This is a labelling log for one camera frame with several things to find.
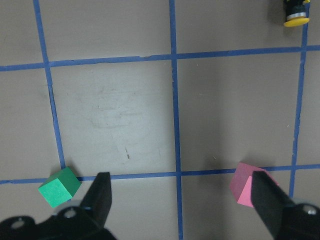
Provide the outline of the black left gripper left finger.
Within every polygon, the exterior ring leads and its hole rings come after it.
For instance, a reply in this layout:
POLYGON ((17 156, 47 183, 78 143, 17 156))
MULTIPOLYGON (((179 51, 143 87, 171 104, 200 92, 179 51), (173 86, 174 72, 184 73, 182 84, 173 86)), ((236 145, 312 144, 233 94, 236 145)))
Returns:
POLYGON ((99 172, 80 202, 79 207, 104 227, 112 206, 112 186, 109 172, 99 172))

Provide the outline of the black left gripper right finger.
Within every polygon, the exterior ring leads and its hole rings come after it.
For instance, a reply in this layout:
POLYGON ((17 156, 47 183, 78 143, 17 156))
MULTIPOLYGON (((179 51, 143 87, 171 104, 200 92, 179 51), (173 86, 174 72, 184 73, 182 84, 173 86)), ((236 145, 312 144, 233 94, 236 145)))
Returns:
POLYGON ((251 203, 271 235, 282 232, 285 209, 295 206, 265 171, 252 173, 251 203))

